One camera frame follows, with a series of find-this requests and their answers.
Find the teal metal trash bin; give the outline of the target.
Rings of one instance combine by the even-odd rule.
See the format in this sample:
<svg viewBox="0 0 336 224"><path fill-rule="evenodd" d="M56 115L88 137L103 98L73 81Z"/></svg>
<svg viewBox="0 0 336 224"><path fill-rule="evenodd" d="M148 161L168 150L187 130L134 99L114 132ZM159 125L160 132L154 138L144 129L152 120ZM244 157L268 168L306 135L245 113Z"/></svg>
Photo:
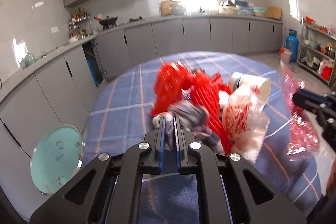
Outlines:
<svg viewBox="0 0 336 224"><path fill-rule="evenodd" d="M46 134L33 150L30 174L34 186L46 196L63 187L83 163L85 144L80 131L62 125Z"/></svg>

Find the metal storage shelf rack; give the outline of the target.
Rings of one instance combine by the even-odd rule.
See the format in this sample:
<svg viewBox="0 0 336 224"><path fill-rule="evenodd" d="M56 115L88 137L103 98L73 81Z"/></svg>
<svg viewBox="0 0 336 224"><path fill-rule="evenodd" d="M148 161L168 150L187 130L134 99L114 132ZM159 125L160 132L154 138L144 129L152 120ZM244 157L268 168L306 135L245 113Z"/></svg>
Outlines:
<svg viewBox="0 0 336 224"><path fill-rule="evenodd" d="M297 65L330 88L335 81L335 29L320 26L309 17L300 24Z"/></svg>

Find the pink transparent plastic bag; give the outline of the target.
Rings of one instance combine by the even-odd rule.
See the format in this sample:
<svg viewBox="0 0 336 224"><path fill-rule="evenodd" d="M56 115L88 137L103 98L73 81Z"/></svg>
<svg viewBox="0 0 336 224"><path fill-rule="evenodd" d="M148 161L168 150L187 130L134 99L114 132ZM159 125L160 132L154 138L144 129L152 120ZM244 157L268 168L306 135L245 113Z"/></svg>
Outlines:
<svg viewBox="0 0 336 224"><path fill-rule="evenodd" d="M290 161L299 161L311 158L319 150L318 135L311 124L305 110L295 106L293 96L303 89L305 83L299 81L284 61L280 61L280 87L287 108L291 114L289 120L290 140L286 155Z"/></svg>

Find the green ceramic kettle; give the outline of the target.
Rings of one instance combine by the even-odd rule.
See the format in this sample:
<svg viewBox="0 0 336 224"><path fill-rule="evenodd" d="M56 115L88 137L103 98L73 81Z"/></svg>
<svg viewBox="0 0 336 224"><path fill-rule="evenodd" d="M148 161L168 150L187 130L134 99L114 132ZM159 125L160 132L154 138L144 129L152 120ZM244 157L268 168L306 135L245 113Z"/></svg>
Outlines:
<svg viewBox="0 0 336 224"><path fill-rule="evenodd" d="M35 57L32 53L28 53L26 57L24 58L25 66L29 67L30 65L35 63Z"/></svg>

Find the grey lower kitchen cabinets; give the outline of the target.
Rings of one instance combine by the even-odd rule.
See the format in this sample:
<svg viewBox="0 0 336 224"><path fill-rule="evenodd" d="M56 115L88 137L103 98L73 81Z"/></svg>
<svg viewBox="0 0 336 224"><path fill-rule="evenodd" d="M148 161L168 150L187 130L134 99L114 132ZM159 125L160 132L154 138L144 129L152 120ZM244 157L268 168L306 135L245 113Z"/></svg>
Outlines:
<svg viewBox="0 0 336 224"><path fill-rule="evenodd" d="M200 16L119 26L89 40L100 75L117 79L132 68L168 55L214 52L230 55L280 48L282 23L253 16ZM1 159L11 152L27 161L54 128L87 124L97 87L84 43L41 59L1 92Z"/></svg>

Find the spice rack with bottles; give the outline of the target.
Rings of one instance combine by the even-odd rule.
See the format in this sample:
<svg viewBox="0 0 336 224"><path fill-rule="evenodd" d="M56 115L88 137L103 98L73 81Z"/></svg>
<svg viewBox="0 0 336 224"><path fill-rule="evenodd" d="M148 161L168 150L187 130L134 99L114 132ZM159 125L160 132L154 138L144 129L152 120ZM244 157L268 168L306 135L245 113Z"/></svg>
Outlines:
<svg viewBox="0 0 336 224"><path fill-rule="evenodd" d="M85 39L93 34L91 16L85 7L80 7L70 16L68 22L68 41L70 43Z"/></svg>

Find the red mesh net bag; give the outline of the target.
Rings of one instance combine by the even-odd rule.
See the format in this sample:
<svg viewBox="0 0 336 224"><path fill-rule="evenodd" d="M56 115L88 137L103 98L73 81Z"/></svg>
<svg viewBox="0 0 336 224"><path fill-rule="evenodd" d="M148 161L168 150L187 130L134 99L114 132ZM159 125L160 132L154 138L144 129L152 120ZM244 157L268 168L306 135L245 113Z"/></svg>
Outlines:
<svg viewBox="0 0 336 224"><path fill-rule="evenodd" d="M223 82L220 73L209 76L202 69L189 71L181 62L164 63L157 73L154 85L156 100L149 115L154 118L167 112L170 105L187 100L194 106L203 106L209 112L207 125L216 133L224 148L225 155L231 151L228 132L219 118L219 93L230 95L231 90Z"/></svg>

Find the wooden cutting board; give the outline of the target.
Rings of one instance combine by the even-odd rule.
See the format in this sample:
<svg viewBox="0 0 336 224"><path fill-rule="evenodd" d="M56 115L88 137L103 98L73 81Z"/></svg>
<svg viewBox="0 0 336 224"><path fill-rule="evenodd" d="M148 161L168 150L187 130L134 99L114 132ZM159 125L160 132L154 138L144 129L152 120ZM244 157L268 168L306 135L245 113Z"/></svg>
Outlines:
<svg viewBox="0 0 336 224"><path fill-rule="evenodd" d="M179 5L179 4L180 4L179 1L172 1L172 0L161 1L160 4L159 4L159 10L160 10L161 15L162 16L171 15L172 12L171 12L170 6L176 6L176 5Z"/></svg>

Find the white red plastic bucket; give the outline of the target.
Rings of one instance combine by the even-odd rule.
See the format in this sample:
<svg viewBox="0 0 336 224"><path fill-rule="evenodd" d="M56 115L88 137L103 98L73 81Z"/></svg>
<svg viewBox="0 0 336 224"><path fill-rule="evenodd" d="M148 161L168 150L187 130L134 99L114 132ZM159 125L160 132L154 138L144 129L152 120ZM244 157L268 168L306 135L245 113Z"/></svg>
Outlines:
<svg viewBox="0 0 336 224"><path fill-rule="evenodd" d="M280 48L279 49L279 56L280 56L280 60L285 63L285 64L289 64L290 63L290 59L291 59L291 54L292 51L286 48Z"/></svg>

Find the black wok on stove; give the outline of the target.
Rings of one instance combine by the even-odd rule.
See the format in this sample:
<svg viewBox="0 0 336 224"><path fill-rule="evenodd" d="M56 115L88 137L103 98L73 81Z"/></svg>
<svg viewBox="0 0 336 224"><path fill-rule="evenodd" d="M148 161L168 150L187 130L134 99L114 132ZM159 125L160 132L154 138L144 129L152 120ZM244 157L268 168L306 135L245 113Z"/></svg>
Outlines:
<svg viewBox="0 0 336 224"><path fill-rule="evenodd" d="M102 29L103 30L107 30L109 28L114 28L117 26L117 19L118 17L106 17L105 19L101 19L98 17L94 17L95 20L97 20L99 22L100 25L102 25Z"/></svg>

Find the white paper cup blue band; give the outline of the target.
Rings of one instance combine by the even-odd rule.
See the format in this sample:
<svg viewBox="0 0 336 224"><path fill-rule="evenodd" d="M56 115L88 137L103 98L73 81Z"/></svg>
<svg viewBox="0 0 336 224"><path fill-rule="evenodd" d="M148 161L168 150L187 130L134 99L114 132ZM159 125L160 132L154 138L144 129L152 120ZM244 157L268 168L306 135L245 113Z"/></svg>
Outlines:
<svg viewBox="0 0 336 224"><path fill-rule="evenodd" d="M242 85L255 88L260 94L261 101L267 103L271 91L271 80L269 78L234 72L228 81L231 91L234 92Z"/></svg>

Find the grey plastic wrapper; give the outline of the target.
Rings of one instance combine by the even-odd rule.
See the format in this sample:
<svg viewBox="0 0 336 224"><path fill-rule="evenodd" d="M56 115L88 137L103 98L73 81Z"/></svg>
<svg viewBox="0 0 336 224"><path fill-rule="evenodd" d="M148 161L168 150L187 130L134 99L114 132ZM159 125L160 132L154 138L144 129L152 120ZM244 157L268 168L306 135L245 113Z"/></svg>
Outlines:
<svg viewBox="0 0 336 224"><path fill-rule="evenodd" d="M179 119L183 130L193 133L195 141L210 147L214 153L225 154L219 136L207 125L209 112L203 106L194 106L187 100L181 100L169 106L167 112L158 114L152 119L155 128L159 128L159 119L165 118L165 149L174 149L174 118Z"/></svg>

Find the blue gas cylinder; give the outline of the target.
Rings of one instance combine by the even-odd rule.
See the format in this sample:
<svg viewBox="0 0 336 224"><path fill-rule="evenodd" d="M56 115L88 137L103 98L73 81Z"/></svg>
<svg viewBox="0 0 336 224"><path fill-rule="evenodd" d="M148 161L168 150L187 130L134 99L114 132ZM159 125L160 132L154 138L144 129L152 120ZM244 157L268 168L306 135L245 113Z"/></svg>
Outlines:
<svg viewBox="0 0 336 224"><path fill-rule="evenodd" d="M291 51L290 56L291 63L295 63L297 61L298 46L299 46L299 40L297 38L297 31L290 29L289 34L286 37L285 47L286 49Z"/></svg>

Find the blue plaid tablecloth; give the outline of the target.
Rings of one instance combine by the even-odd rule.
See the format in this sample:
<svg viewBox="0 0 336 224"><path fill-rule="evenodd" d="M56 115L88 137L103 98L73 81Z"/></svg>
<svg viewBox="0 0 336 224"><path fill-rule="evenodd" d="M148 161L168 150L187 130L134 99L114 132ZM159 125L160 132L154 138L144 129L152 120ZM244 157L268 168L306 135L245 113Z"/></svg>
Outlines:
<svg viewBox="0 0 336 224"><path fill-rule="evenodd" d="M270 123L255 168L303 214L310 214L322 195L317 163L314 158L291 161L286 154L290 112L282 97L280 75L260 61L239 55L179 53L150 60L118 77L100 94L88 116L84 162L102 152L119 155L143 140L153 128L149 113L155 101L153 87L157 72L162 64L176 61L189 69L204 69L208 75L220 73L224 81L235 72L271 79L271 92L264 107ZM198 221L195 176L181 176L168 170L157 178L143 178L140 223Z"/></svg>

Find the metal pot on counter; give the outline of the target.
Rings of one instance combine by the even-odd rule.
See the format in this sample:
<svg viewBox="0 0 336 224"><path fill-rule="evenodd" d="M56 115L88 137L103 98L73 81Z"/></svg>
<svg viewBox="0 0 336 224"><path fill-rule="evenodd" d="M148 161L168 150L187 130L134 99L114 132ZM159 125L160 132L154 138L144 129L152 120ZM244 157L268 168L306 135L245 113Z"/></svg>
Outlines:
<svg viewBox="0 0 336 224"><path fill-rule="evenodd" d="M186 8L181 5L169 5L169 11L171 15L184 15Z"/></svg>

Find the white red printed plastic bag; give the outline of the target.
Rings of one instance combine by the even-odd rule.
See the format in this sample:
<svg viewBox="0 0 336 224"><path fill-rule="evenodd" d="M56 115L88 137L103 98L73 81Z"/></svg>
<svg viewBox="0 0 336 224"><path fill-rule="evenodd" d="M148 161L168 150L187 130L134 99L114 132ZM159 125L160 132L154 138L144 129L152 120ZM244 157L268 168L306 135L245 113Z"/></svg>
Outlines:
<svg viewBox="0 0 336 224"><path fill-rule="evenodd" d="M270 123L259 92L249 85L237 88L224 106L222 122L232 143L231 152L254 164Z"/></svg>

